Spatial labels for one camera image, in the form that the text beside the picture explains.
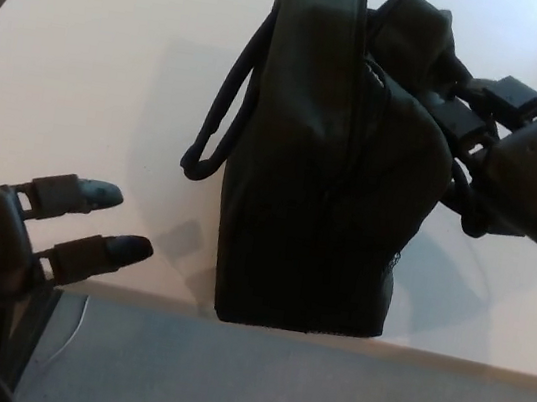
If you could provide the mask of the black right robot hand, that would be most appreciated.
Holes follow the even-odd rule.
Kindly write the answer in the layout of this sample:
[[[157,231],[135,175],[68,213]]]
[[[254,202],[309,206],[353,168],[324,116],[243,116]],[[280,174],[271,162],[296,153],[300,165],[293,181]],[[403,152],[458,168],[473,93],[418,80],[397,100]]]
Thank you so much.
[[[462,230],[537,244],[537,91],[511,76],[470,78],[422,102],[454,159],[441,201],[460,216]]]

